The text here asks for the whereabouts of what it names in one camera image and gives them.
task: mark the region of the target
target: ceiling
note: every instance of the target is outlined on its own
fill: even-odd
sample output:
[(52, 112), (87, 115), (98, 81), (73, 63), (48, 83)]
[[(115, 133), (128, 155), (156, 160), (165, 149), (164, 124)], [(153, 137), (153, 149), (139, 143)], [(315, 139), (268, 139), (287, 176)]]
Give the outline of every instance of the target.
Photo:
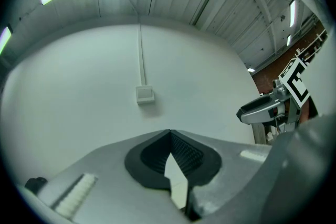
[(289, 27), (292, 0), (15, 0), (2, 19), (13, 35), (1, 63), (11, 66), (31, 45), (70, 24), (115, 15), (150, 15), (191, 24), (227, 40), (246, 67), (257, 68), (281, 48), (312, 12), (297, 0), (297, 18)]

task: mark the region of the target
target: metal beam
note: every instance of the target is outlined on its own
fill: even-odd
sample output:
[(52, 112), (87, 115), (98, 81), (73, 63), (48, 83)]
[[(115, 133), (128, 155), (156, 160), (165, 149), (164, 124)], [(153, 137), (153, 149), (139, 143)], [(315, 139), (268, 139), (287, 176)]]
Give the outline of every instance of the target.
[(270, 25), (271, 29), (271, 35), (272, 35), (272, 40), (273, 40), (273, 46), (274, 46), (274, 52), (275, 54), (277, 53), (277, 42), (276, 42), (276, 35), (275, 35), (275, 30), (274, 26), (272, 24), (272, 18), (271, 18), (271, 13), (269, 12), (269, 8), (267, 6), (267, 3), (265, 0), (255, 0), (257, 2), (258, 7), (261, 10), (261, 13), (266, 21), (266, 25)]

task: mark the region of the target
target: gray metal surface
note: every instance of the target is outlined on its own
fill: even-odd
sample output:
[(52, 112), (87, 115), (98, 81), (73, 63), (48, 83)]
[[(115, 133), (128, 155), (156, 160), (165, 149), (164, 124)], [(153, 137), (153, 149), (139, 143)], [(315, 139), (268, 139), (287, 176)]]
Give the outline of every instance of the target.
[(325, 198), (332, 199), (334, 194), (334, 180), (330, 175), (334, 170), (330, 168), (335, 161), (335, 116), (332, 113), (316, 117), (293, 132), (281, 171), (267, 197), (261, 223), (287, 222), (306, 207), (318, 191), (323, 208), (330, 203)]
[(280, 135), (261, 168), (245, 187), (219, 210), (203, 218), (200, 223), (260, 223), (263, 207), (282, 168), (285, 149), (291, 138), (291, 134)]
[(262, 162), (240, 156), (244, 150), (267, 156), (266, 145), (247, 145), (221, 141), (184, 131), (180, 133), (216, 150), (222, 158), (222, 168), (205, 186), (193, 188), (194, 210), (202, 217), (217, 211), (241, 192), (260, 169)]
[(129, 149), (158, 133), (144, 134), (91, 152), (51, 180), (38, 198), (51, 206), (81, 174), (91, 173), (98, 180), (73, 222), (189, 223), (171, 201), (168, 191), (142, 187), (124, 166)]

